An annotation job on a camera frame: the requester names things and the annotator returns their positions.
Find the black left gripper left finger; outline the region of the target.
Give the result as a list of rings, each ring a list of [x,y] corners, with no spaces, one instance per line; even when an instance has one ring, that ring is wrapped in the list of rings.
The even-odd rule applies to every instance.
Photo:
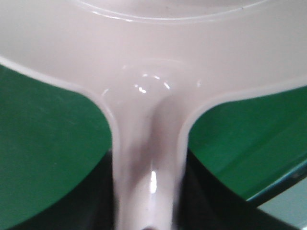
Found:
[[[112,152],[59,201],[12,227],[14,230],[113,230]]]

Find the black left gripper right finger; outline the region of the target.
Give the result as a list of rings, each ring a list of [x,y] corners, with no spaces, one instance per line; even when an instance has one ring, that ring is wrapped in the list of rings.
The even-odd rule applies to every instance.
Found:
[[[181,230],[294,230],[242,199],[187,152],[178,227]]]

